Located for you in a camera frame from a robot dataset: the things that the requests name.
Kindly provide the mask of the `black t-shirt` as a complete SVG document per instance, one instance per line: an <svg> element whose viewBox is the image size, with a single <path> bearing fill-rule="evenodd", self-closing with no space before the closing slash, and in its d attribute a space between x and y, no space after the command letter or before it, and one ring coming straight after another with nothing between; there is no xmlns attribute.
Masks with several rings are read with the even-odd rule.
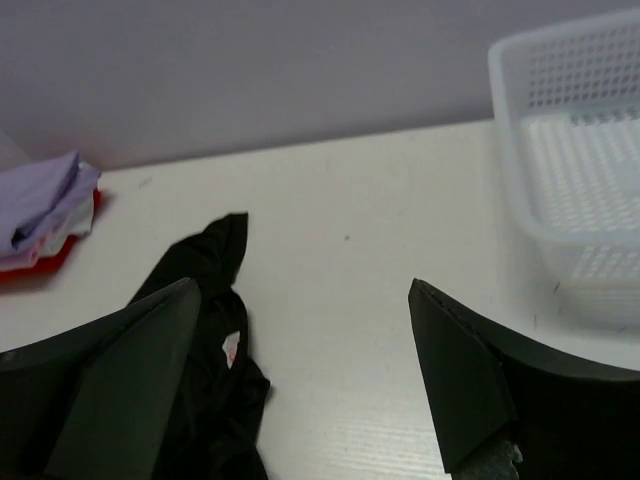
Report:
<svg viewBox="0 0 640 480"><path fill-rule="evenodd" d="M134 298L196 282L199 317L153 474L156 479L265 479L257 449L270 381L250 356L249 315L234 291L247 213L230 213L174 243Z"/></svg>

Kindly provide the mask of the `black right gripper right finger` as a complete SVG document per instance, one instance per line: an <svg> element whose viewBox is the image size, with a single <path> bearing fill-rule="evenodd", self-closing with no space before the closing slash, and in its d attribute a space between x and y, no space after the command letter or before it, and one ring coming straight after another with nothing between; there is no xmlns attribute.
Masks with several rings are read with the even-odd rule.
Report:
<svg viewBox="0 0 640 480"><path fill-rule="evenodd" d="M422 280L408 304L454 479L635 479L639 374L562 352Z"/></svg>

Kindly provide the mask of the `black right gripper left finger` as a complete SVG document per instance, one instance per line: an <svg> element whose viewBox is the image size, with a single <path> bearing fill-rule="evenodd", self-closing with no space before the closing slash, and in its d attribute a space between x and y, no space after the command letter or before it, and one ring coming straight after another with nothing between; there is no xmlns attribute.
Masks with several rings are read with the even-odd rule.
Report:
<svg viewBox="0 0 640 480"><path fill-rule="evenodd" d="M4 479L149 479L198 320L177 281L1 355Z"/></svg>

